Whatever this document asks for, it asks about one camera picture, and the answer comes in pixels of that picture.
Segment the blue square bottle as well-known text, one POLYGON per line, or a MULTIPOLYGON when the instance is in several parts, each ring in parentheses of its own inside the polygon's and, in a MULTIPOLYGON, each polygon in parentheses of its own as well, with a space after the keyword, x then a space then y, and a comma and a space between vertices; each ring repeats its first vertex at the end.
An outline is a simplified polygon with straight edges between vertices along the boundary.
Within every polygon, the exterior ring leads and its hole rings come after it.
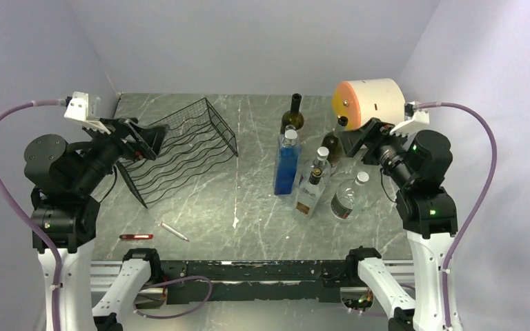
POLYGON ((297 131, 286 129, 278 138, 273 176, 274 195, 288 195, 292 192, 300 154, 301 146, 297 131))

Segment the clear square liquor bottle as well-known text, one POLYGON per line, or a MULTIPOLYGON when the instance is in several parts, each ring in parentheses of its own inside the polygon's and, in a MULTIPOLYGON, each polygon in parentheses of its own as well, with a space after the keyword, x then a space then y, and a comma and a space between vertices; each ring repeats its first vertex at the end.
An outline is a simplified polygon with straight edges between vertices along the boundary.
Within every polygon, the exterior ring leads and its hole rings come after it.
POLYGON ((323 171, 313 168, 309 178, 300 183, 295 198, 295 210, 302 217, 310 217, 326 187, 323 171))

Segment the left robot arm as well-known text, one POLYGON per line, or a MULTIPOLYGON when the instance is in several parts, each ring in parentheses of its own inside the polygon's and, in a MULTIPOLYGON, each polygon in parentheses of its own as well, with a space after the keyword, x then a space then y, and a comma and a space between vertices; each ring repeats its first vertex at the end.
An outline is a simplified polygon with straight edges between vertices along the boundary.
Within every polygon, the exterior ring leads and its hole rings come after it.
POLYGON ((121 330, 142 285, 161 282, 164 268, 154 249, 127 254, 127 271, 91 305, 90 264, 100 203, 92 192, 117 171, 141 198, 121 160, 154 160, 168 126, 142 126, 135 118, 103 119, 90 140, 68 143, 57 134, 36 138, 24 153, 24 174, 33 183, 32 245, 46 285, 48 330, 121 330))

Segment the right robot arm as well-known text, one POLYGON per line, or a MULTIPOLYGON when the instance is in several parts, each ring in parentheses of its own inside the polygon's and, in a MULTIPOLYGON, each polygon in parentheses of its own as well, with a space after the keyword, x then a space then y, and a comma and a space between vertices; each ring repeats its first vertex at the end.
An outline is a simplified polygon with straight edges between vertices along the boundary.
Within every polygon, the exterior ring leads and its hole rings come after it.
POLYGON ((381 305, 389 330, 461 330, 451 319, 446 255, 458 232, 455 202, 442 187, 452 162, 451 144, 439 132, 421 130, 409 148, 372 118, 361 128, 337 134, 346 157, 361 147, 365 165, 379 166, 397 186, 395 206, 412 251, 415 296, 410 297, 386 269, 375 248, 359 247, 346 256, 345 278, 365 285, 381 305))

